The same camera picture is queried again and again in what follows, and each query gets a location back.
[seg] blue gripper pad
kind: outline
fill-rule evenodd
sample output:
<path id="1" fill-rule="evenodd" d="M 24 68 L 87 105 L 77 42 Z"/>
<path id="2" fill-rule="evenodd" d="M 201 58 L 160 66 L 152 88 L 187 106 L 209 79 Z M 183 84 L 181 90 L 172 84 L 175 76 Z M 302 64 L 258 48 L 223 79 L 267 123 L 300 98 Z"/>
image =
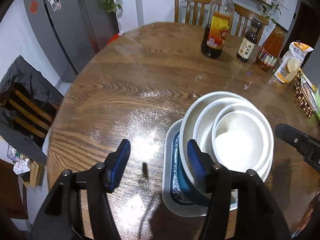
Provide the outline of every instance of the blue gripper pad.
<path id="1" fill-rule="evenodd" d="M 207 153 L 203 153 L 195 140 L 188 141 L 187 154 L 197 185 L 205 192 L 205 178 L 211 173 L 213 160 Z"/>
<path id="2" fill-rule="evenodd" d="M 116 152 L 110 153 L 104 161 L 104 164 L 106 165 L 109 193 L 119 187 L 124 169 L 130 156 L 130 149 L 130 142 L 127 139 L 123 139 Z"/>

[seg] refrigerator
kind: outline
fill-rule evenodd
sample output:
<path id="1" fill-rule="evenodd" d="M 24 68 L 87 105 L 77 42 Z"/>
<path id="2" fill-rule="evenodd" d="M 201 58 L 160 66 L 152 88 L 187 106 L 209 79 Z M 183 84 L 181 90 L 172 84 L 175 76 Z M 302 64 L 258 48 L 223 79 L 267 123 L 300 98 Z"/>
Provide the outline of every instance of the refrigerator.
<path id="1" fill-rule="evenodd" d="M 32 30 L 63 82 L 73 82 L 119 32 L 101 0 L 23 0 Z"/>

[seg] chair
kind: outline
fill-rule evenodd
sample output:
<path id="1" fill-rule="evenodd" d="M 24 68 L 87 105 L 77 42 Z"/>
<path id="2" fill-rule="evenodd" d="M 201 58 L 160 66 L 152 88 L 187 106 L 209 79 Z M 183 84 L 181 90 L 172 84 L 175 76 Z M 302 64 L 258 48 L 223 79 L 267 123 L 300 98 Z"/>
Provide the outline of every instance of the chair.
<path id="1" fill-rule="evenodd" d="M 190 17 L 190 2 L 194 2 L 193 14 L 192 14 L 192 25 L 196 25 L 198 3 L 201 3 L 199 26 L 202 26 L 204 18 L 204 5 L 211 2 L 211 0 L 187 0 L 187 11 L 185 23 L 189 24 Z M 177 23 L 179 18 L 179 0 L 174 0 L 174 22 Z"/>
<path id="2" fill-rule="evenodd" d="M 247 29 L 248 19 L 252 20 L 253 18 L 256 18 L 257 20 L 262 22 L 262 28 L 258 34 L 258 41 L 257 41 L 257 44 L 258 44 L 261 39 L 262 33 L 264 31 L 264 27 L 269 25 L 269 21 L 265 17 L 263 17 L 259 14 L 256 14 L 256 13 L 248 10 L 247 8 L 244 8 L 236 3 L 234 3 L 234 6 L 235 6 L 235 12 L 237 14 L 239 14 L 239 21 L 238 21 L 238 25 L 237 25 L 237 29 L 236 29 L 236 36 L 238 36 L 239 32 L 240 32 L 242 17 L 245 17 L 245 20 L 244 20 L 244 26 L 242 29 L 241 37 L 244 37 L 245 31 Z"/>
<path id="3" fill-rule="evenodd" d="M 30 137 L 39 147 L 42 147 L 59 108 L 57 105 L 33 99 L 19 83 L 13 83 L 10 89 L 2 94 L 0 106 L 16 111 L 13 120 L 15 130 Z"/>

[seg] screw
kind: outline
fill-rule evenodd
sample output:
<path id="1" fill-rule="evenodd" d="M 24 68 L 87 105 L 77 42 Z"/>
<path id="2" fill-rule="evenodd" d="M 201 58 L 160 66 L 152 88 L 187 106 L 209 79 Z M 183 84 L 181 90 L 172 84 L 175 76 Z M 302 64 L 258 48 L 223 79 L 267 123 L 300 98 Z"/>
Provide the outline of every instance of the screw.
<path id="1" fill-rule="evenodd" d="M 64 170 L 63 172 L 62 172 L 62 175 L 63 176 L 68 176 L 68 175 L 70 175 L 71 174 L 71 170 Z"/>
<path id="2" fill-rule="evenodd" d="M 213 164 L 213 168 L 214 168 L 215 170 L 219 170 L 219 169 L 222 168 L 222 166 L 221 166 L 220 163 L 214 163 L 214 164 Z"/>
<path id="3" fill-rule="evenodd" d="M 96 164 L 96 168 L 97 168 L 98 170 L 103 169 L 103 168 L 104 168 L 104 163 L 97 163 L 97 164 Z"/>
<path id="4" fill-rule="evenodd" d="M 250 175 L 250 176 L 254 176 L 256 174 L 256 172 L 254 170 L 247 170 L 247 173 Z"/>

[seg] soy sauce bottle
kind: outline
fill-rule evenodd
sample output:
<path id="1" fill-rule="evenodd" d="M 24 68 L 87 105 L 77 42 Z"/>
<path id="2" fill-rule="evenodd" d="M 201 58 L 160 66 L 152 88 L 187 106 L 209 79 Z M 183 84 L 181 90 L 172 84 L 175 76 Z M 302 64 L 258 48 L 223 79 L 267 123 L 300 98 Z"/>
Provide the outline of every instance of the soy sauce bottle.
<path id="1" fill-rule="evenodd" d="M 237 58 L 242 62 L 247 62 L 249 56 L 251 55 L 254 46 L 258 41 L 258 34 L 262 27 L 262 22 L 258 21 L 256 18 L 251 20 L 251 25 L 249 30 L 245 33 L 242 43 L 237 52 Z"/>
<path id="2" fill-rule="evenodd" d="M 201 52 L 207 57 L 220 57 L 234 11 L 233 0 L 210 2 L 207 25 L 201 43 Z"/>

